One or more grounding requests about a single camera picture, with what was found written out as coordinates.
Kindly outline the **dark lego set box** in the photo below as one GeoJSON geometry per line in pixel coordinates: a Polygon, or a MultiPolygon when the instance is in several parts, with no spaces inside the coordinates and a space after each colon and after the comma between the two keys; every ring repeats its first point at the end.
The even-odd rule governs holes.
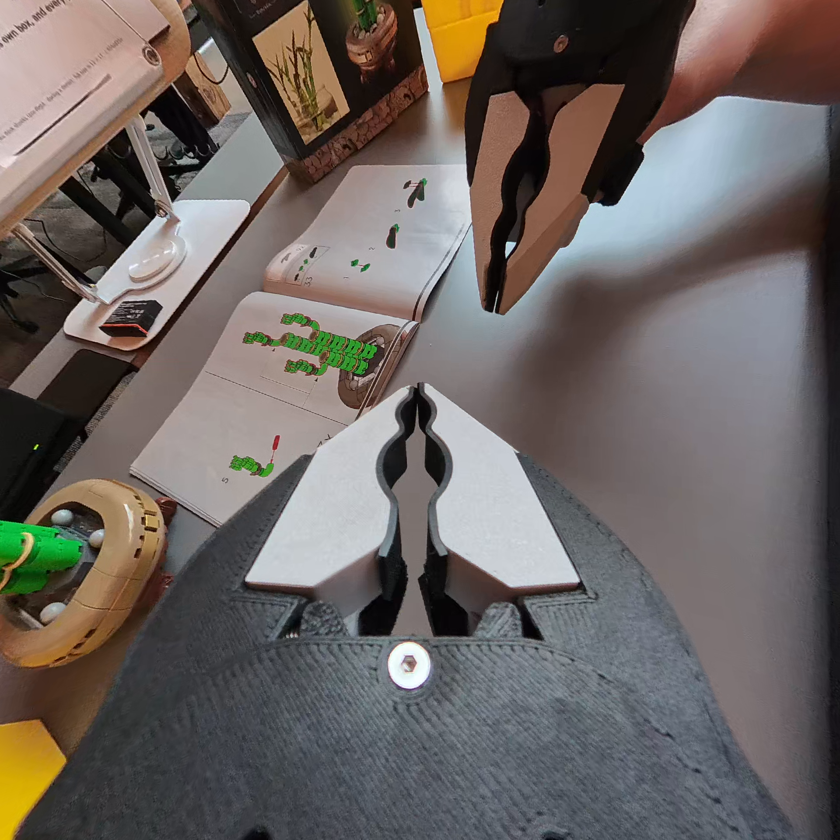
{"type": "Polygon", "coordinates": [[[291,173],[308,183],[426,95],[410,1],[193,3],[291,173]]]}

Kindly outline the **yellow plastic box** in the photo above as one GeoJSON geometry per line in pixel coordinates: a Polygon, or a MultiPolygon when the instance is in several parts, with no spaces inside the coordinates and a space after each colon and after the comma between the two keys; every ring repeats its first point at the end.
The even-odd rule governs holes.
{"type": "Polygon", "coordinates": [[[472,77],[502,1],[422,1],[441,81],[472,77]]]}

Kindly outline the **small black box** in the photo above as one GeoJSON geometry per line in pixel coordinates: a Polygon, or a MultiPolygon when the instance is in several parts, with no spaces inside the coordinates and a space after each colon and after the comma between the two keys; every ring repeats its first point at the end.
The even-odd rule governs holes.
{"type": "Polygon", "coordinates": [[[99,330],[111,338],[146,339],[162,309],[155,300],[127,300],[113,310],[99,330]]]}

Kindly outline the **white stand base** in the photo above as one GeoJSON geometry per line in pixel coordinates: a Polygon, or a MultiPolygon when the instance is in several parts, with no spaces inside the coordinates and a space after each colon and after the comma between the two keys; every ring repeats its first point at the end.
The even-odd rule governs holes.
{"type": "Polygon", "coordinates": [[[150,183],[156,215],[96,284],[87,286],[74,278],[23,224],[16,224],[10,230],[12,236],[81,297],[65,321],[64,333],[120,351],[137,350],[162,331],[237,233],[250,210],[249,203],[241,200],[173,202],[141,117],[132,118],[126,131],[150,183]],[[161,311],[145,335],[116,337],[102,330],[119,305],[140,301],[161,304],[161,311]]]}

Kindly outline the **open lego instruction booklet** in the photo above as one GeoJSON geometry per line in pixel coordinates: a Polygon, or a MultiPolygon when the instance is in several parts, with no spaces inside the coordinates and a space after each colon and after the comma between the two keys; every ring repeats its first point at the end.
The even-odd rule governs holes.
{"type": "Polygon", "coordinates": [[[131,476],[221,525],[382,399],[470,224],[462,164],[350,169],[237,305],[131,476]]]}

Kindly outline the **flat yellow tray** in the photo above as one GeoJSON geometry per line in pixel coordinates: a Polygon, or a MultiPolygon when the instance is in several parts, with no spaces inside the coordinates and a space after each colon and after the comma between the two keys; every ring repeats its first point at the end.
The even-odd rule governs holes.
{"type": "Polygon", "coordinates": [[[12,839],[43,793],[67,763],[44,723],[1,726],[1,838],[12,839]]]}

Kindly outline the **black device with green light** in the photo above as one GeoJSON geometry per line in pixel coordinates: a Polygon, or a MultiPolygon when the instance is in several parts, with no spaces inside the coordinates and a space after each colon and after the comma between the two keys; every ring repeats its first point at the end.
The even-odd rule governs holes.
{"type": "Polygon", "coordinates": [[[55,467],[84,435],[77,417],[7,388],[1,391],[1,519],[23,522],[56,479],[55,467]]]}

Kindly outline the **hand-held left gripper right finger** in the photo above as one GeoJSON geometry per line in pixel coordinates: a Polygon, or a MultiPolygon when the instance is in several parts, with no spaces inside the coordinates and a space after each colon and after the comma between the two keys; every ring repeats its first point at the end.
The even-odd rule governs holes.
{"type": "Polygon", "coordinates": [[[581,586],[520,453],[428,383],[417,385],[427,508],[421,578],[430,608],[484,611],[495,602],[581,586]]]}

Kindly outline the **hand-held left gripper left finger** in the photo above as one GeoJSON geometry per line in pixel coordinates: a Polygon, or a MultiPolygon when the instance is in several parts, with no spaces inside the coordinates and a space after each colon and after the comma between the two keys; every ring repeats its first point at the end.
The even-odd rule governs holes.
{"type": "Polygon", "coordinates": [[[393,491],[406,471],[417,388],[403,387],[311,457],[245,576],[251,589],[361,611],[398,611],[406,590],[393,491]]]}

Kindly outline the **tan lego pot model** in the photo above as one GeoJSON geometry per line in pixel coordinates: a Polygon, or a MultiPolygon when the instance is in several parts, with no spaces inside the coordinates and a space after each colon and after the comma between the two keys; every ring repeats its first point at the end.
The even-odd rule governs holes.
{"type": "Polygon", "coordinates": [[[25,521],[2,520],[2,657],[68,665],[100,648],[171,580],[167,527],[177,503],[113,479],[61,488],[25,521]]]}

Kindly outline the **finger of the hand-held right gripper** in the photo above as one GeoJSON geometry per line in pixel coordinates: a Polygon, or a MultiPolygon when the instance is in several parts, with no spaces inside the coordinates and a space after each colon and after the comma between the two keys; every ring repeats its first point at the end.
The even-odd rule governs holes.
{"type": "Polygon", "coordinates": [[[549,218],[538,201],[548,172],[543,95],[489,98],[469,189],[481,307],[508,312],[545,266],[549,218]]]}
{"type": "Polygon", "coordinates": [[[622,83],[577,83],[542,92],[548,162],[506,258],[499,314],[513,308],[575,236],[591,203],[584,183],[624,88],[622,83]]]}

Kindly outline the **person's right forearm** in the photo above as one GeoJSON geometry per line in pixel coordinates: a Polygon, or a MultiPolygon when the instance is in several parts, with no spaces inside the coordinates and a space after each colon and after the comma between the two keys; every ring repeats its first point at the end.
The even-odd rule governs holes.
{"type": "Polygon", "coordinates": [[[698,1],[639,142],[720,97],[838,104],[839,2],[698,1]]]}

